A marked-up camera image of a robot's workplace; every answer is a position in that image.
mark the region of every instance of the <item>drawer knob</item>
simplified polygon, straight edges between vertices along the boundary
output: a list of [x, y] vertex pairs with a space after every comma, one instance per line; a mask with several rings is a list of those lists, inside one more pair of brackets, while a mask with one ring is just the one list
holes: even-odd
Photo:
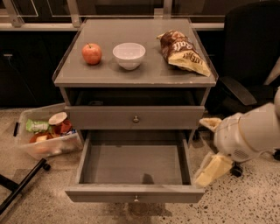
[[139, 202], [137, 195], [135, 196], [134, 202]]
[[134, 123], [139, 123], [139, 122], [140, 122], [138, 116], [136, 116], [136, 115], [134, 116], [133, 122], [134, 122]]

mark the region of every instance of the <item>brown foil bag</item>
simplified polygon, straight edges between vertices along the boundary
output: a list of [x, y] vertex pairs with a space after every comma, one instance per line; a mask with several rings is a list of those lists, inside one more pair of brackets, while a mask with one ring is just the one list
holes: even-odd
[[170, 30], [157, 36], [164, 59], [182, 70], [210, 76], [207, 63], [200, 57], [193, 42], [180, 31]]

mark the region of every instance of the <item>closed drawer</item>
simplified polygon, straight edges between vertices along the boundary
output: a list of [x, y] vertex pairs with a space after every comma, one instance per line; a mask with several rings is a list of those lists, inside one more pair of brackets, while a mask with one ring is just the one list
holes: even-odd
[[196, 129], [203, 106], [66, 107], [78, 130], [190, 130]]
[[204, 190], [192, 184], [185, 134], [179, 130], [90, 131], [74, 202], [196, 203]]

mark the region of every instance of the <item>red apple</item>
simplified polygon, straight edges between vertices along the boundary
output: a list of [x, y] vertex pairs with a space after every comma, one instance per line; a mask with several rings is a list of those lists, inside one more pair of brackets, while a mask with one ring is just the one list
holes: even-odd
[[102, 49], [97, 44], [84, 45], [81, 54], [89, 65], [96, 65], [102, 59]]

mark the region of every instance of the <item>dresser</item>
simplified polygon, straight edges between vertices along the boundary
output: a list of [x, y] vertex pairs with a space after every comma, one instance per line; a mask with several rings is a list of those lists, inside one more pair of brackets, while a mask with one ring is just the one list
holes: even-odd
[[[182, 71], [164, 60], [159, 34], [183, 32], [207, 61], [211, 75]], [[135, 42], [146, 49], [135, 70], [120, 67], [113, 48]], [[101, 63], [89, 66], [81, 48], [96, 43]], [[189, 146], [217, 74], [192, 24], [184, 19], [87, 19], [53, 76], [66, 112], [84, 143], [74, 202], [196, 203]]]

